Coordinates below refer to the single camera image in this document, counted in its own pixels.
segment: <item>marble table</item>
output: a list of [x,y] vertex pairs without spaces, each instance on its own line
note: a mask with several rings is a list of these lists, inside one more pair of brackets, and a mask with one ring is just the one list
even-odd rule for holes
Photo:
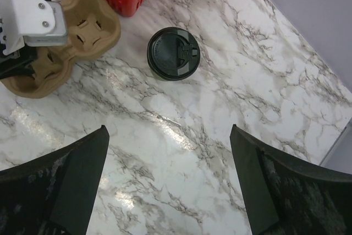
[[[50,96],[0,86],[0,170],[107,126],[88,234],[250,234],[232,125],[319,163],[352,117],[351,93],[269,0],[146,0],[121,24],[116,47]],[[168,26],[201,47],[183,81],[158,81],[147,64]]]

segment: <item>white bracket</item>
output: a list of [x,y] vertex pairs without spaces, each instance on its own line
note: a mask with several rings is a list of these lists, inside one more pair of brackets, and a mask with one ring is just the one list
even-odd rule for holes
[[45,0],[0,0],[4,55],[24,47],[23,36],[43,36],[55,28],[54,11]]

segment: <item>white robotic part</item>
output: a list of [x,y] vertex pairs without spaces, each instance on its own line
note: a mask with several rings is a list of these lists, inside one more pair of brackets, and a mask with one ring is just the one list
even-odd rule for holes
[[55,29],[55,16],[45,0],[0,0],[4,55],[24,47],[23,36],[44,36]]
[[45,36],[24,36],[24,42],[28,46],[63,46],[67,43],[68,30],[63,9],[59,2],[48,1],[54,11],[55,29]]

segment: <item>black plastic lid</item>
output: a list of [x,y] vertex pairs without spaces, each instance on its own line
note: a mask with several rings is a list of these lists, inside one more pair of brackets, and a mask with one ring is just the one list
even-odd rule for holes
[[171,27],[154,34],[147,56],[150,68],[161,78],[182,80],[197,70],[200,49],[191,33]]

